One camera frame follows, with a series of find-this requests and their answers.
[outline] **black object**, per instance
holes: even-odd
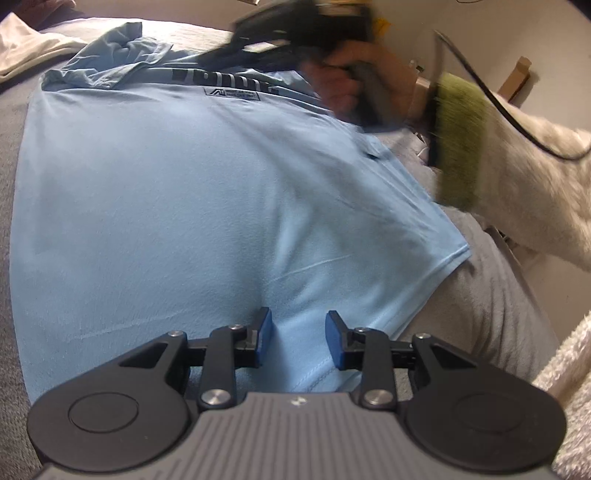
[[[322,61],[345,40],[374,41],[368,2],[289,0],[238,21],[230,42],[203,53],[198,62],[206,70],[217,71],[238,65],[262,72],[297,70],[302,60]],[[263,42],[278,46],[258,53],[244,50]],[[403,119],[393,111],[389,89],[373,65],[359,62],[349,71],[362,84],[351,120],[366,131],[401,127]]]
[[[258,432],[256,442],[287,455],[282,462],[295,468],[307,447],[281,445],[309,441],[320,447],[323,438],[343,446],[341,429],[350,422],[358,425],[352,435],[360,435],[350,441],[362,448],[370,438],[375,448],[408,451],[408,461],[422,465],[418,478],[429,468],[437,468],[442,479],[472,475],[462,471],[474,472],[471,478],[519,477],[531,471],[543,472],[535,478],[551,477],[548,467],[566,420],[549,395],[426,333],[415,335],[412,343],[390,341],[378,330],[348,329],[336,311],[326,316],[326,340],[337,368],[362,372],[353,394],[253,393],[241,403],[235,369],[262,365],[272,329],[271,311],[264,308],[250,327],[219,328],[207,339],[187,340],[184,332],[169,332],[47,392],[28,417],[37,455],[42,463],[54,464],[40,478],[116,473],[121,479],[159,478],[182,462],[185,473],[178,478],[209,478],[209,470],[201,472],[198,466],[194,475],[187,473],[193,459],[222,465],[226,459],[218,458],[217,451],[231,451],[232,445],[256,455],[256,444],[243,445],[248,431]],[[190,400],[183,394],[195,366],[203,369],[197,399]],[[394,368],[408,370],[412,400],[398,401]],[[314,427],[325,415],[332,415],[324,420],[326,428]],[[385,426],[385,437],[372,435]],[[420,450],[436,459],[429,460],[430,467]],[[387,452],[381,455],[388,458]],[[363,468],[375,468],[370,458],[360,461],[369,462]],[[318,458],[313,465],[322,467],[323,478],[338,478],[331,462]],[[273,467],[263,462],[256,468],[264,476]],[[313,471],[312,466],[306,469]]]
[[[589,0],[569,0],[581,13],[591,20],[591,2]]]

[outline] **light blue t-shirt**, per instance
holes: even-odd
[[[395,338],[469,256],[375,137],[285,77],[232,79],[127,24],[35,92],[10,250],[31,401],[169,330],[208,336],[261,306],[277,328],[241,388],[335,390],[353,373],[332,365],[326,312]]]

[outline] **hand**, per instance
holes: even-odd
[[[392,107],[400,118],[406,119],[413,102],[417,73],[383,46],[347,41],[324,61],[324,65],[305,62],[301,69],[326,106],[337,117],[346,119],[357,104],[361,84],[341,67],[356,61],[375,66],[384,84],[390,88]]]

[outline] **gray pants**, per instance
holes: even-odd
[[[430,193],[436,174],[416,156],[422,144],[412,135],[383,139]],[[525,380],[533,380],[558,348],[556,334],[499,233],[450,207],[443,211],[466,238],[472,256],[447,277],[401,336],[428,332]],[[410,386],[397,375],[399,393]]]

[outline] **white wall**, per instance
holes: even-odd
[[[572,128],[591,129],[591,22],[566,0],[452,2],[419,35],[414,55],[433,65],[433,34],[444,32],[497,90],[519,57],[539,78],[522,109]],[[446,53],[448,71],[466,77]]]
[[[410,61],[418,36],[432,24],[454,0],[374,0],[376,16],[392,26],[384,43],[404,61]]]
[[[566,0],[453,2],[418,36],[413,52],[427,67],[433,61],[433,28],[456,43],[492,90],[519,57],[528,57],[537,81],[522,109],[591,129],[591,22]],[[449,53],[446,67],[466,77]],[[571,264],[542,257],[525,276],[561,339],[591,310],[591,275]]]

